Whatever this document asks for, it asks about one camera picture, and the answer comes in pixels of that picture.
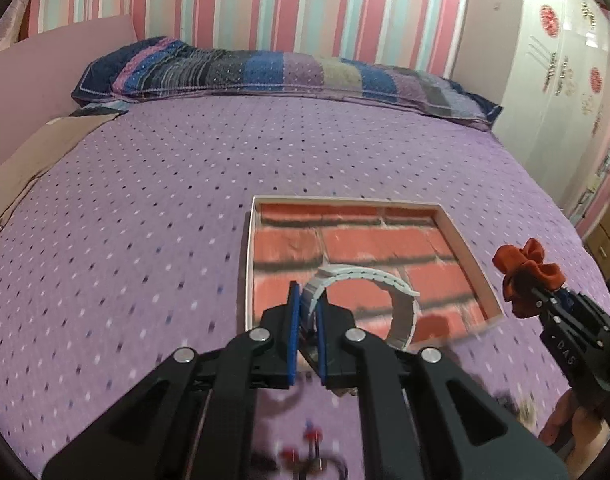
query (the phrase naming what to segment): curved plastic strip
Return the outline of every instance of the curved plastic strip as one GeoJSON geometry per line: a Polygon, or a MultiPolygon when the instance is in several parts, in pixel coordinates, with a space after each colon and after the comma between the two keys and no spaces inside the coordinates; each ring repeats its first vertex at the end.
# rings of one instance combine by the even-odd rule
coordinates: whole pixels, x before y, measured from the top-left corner
{"type": "Polygon", "coordinates": [[[301,293],[302,325],[307,330],[313,328],[314,313],[319,298],[327,287],[343,280],[369,280],[389,292],[392,298],[393,315],[387,342],[395,348],[405,349],[411,341],[416,328],[416,319],[419,311],[416,298],[420,296],[420,293],[413,290],[401,278],[384,270],[343,264],[320,267],[316,275],[303,287],[303,292],[301,293]]]}

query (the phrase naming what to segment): wardrobe door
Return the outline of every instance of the wardrobe door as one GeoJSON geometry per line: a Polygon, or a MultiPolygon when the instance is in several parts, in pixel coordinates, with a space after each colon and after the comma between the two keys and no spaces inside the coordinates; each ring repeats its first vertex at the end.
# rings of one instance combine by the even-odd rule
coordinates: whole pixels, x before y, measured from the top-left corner
{"type": "Polygon", "coordinates": [[[599,31],[608,23],[593,0],[565,0],[562,47],[552,95],[532,152],[524,164],[560,207],[588,148],[602,100],[607,42],[599,31]]]}
{"type": "Polygon", "coordinates": [[[493,133],[525,164],[553,98],[561,48],[565,0],[524,0],[521,29],[503,112],[493,133]]]}

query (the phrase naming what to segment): screw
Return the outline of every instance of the screw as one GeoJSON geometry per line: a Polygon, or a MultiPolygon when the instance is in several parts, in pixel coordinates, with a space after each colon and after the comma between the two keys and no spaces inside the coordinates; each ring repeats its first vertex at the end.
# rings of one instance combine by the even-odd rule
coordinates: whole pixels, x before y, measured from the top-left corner
{"type": "Polygon", "coordinates": [[[443,357],[443,355],[441,354],[441,351],[438,348],[425,348],[421,352],[421,357],[424,361],[427,361],[428,363],[437,363],[441,360],[441,357],[443,357]]]}
{"type": "Polygon", "coordinates": [[[183,347],[174,352],[174,361],[177,363],[189,363],[194,360],[194,350],[183,347]]]}
{"type": "Polygon", "coordinates": [[[269,330],[266,328],[255,328],[253,329],[250,333],[249,333],[250,338],[252,339],[252,341],[256,341],[256,342],[262,342],[262,341],[267,341],[271,334],[269,333],[269,330]]]}
{"type": "Polygon", "coordinates": [[[365,330],[360,328],[350,328],[345,332],[345,337],[354,343],[361,342],[365,339],[365,330]]]}

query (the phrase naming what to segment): red fabric scrunchie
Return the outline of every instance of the red fabric scrunchie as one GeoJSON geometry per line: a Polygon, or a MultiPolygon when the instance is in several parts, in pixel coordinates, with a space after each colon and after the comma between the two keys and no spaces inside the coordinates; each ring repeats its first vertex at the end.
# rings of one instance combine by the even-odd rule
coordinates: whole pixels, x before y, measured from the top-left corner
{"type": "Polygon", "coordinates": [[[512,313],[519,318],[537,316],[536,298],[529,292],[529,286],[517,282],[533,283],[547,290],[557,290],[565,283],[565,275],[557,264],[544,264],[545,251],[535,238],[527,240],[520,249],[513,245],[498,248],[492,263],[505,277],[503,278],[503,299],[512,302],[512,313]]]}

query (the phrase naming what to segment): polka dot pattern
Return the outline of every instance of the polka dot pattern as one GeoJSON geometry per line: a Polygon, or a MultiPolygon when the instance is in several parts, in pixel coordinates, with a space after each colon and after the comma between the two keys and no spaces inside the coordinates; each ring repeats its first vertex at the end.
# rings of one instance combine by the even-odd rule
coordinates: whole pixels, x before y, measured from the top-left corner
{"type": "MultiPolygon", "coordinates": [[[[496,248],[534,236],[571,288],[610,305],[572,226],[490,134],[307,98],[135,105],[43,176],[0,235],[0,430],[33,473],[175,348],[237,333],[255,194],[438,202],[498,293],[496,248]]],[[[566,382],[539,333],[508,318],[453,351],[490,393],[532,397],[540,427],[566,382]]],[[[356,399],[307,388],[259,397],[256,445],[298,445],[309,417],[361,478],[360,442],[341,431],[358,428],[356,399]]]]}

